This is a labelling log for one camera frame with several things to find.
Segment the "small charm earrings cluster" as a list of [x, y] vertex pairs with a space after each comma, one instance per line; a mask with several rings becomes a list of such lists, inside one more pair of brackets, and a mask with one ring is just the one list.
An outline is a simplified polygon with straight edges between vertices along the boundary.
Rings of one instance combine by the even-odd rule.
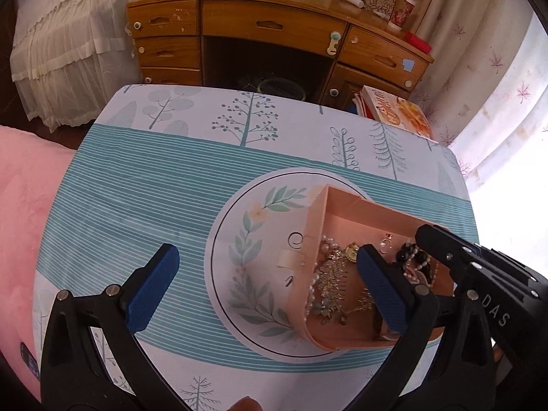
[[393, 235], [391, 233], [387, 233], [382, 238], [379, 244], [380, 254], [385, 255], [385, 254], [388, 254], [390, 250], [392, 250], [392, 241], [393, 241]]

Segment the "gold leaf hair comb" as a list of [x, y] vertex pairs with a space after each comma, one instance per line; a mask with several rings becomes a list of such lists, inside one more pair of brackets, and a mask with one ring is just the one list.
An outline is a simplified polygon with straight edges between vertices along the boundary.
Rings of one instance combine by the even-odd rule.
[[337, 321], [345, 326], [351, 314], [372, 310], [374, 300], [365, 284], [355, 300], [347, 299], [348, 269], [355, 268], [335, 242], [321, 242], [321, 260], [316, 263], [307, 311], [321, 319], [321, 325]]

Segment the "pink rectangular jewelry box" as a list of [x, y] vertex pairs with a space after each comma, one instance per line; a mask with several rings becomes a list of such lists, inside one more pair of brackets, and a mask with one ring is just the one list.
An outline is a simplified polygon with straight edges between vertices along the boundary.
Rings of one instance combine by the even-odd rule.
[[326, 352], [393, 346], [420, 293], [450, 297], [450, 272], [415, 234], [424, 220], [327, 186], [308, 207], [291, 256], [287, 316]]

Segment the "gold round brooch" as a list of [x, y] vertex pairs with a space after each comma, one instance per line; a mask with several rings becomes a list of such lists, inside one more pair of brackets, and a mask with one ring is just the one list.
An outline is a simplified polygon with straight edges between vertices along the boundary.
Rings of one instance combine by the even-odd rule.
[[357, 255], [358, 255], [359, 249], [360, 249], [360, 246], [356, 242], [352, 242], [345, 247], [344, 254], [347, 260], [350, 261], [350, 263], [357, 262]]

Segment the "smartphone on blanket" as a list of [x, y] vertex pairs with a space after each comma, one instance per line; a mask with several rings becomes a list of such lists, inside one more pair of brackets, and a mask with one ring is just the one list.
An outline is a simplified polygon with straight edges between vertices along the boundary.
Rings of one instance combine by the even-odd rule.
[[27, 347], [27, 345], [22, 341], [20, 343], [20, 353], [21, 353], [21, 359], [25, 365], [27, 365], [27, 368], [29, 368], [30, 372], [36, 377], [37, 381], [40, 381], [40, 371], [39, 371], [39, 365], [35, 357], [33, 356], [30, 349]]

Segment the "floral sheer curtain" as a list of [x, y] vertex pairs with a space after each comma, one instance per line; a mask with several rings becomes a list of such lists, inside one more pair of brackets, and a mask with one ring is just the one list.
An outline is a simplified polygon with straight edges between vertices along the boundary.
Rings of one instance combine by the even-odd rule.
[[468, 187], [547, 138], [547, 31], [528, 0], [431, 0], [433, 64], [411, 94]]

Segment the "pink blanket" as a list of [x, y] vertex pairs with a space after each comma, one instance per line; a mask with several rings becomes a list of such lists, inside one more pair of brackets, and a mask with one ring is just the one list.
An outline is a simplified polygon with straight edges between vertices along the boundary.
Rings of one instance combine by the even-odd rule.
[[40, 382], [21, 359], [34, 348], [33, 298], [47, 216], [75, 152], [55, 142], [1, 128], [1, 353], [35, 399]]

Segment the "tree patterned tablecloth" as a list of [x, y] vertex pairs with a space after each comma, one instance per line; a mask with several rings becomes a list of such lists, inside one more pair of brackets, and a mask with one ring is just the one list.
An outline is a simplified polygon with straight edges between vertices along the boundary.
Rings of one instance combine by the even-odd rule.
[[138, 338], [196, 410], [244, 396], [266, 410], [341, 410], [383, 349], [328, 353], [289, 324], [292, 270], [326, 186], [477, 238], [459, 164], [419, 136], [321, 105], [256, 93], [128, 85], [99, 115], [47, 220], [34, 346], [55, 294], [124, 282], [164, 243], [179, 270]]

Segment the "red floral paper cup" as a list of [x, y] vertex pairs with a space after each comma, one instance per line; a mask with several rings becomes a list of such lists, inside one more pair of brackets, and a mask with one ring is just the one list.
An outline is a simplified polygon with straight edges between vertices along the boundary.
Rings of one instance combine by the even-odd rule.
[[395, 0], [393, 10], [388, 21], [388, 27], [392, 30], [400, 31], [408, 21], [408, 18], [414, 8], [414, 0]]

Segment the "wooden dresser desk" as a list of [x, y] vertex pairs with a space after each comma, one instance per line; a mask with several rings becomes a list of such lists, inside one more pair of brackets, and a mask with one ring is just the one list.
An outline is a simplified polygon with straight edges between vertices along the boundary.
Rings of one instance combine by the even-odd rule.
[[347, 110], [365, 85], [408, 98], [432, 57], [341, 0], [134, 0], [143, 80], [257, 90], [270, 78]]

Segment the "white lace bed skirt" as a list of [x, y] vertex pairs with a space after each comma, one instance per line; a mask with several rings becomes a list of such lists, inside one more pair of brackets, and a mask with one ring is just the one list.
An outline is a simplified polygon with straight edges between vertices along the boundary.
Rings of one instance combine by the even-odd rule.
[[131, 1], [17, 0], [10, 70], [28, 119], [50, 131], [89, 123], [140, 82]]

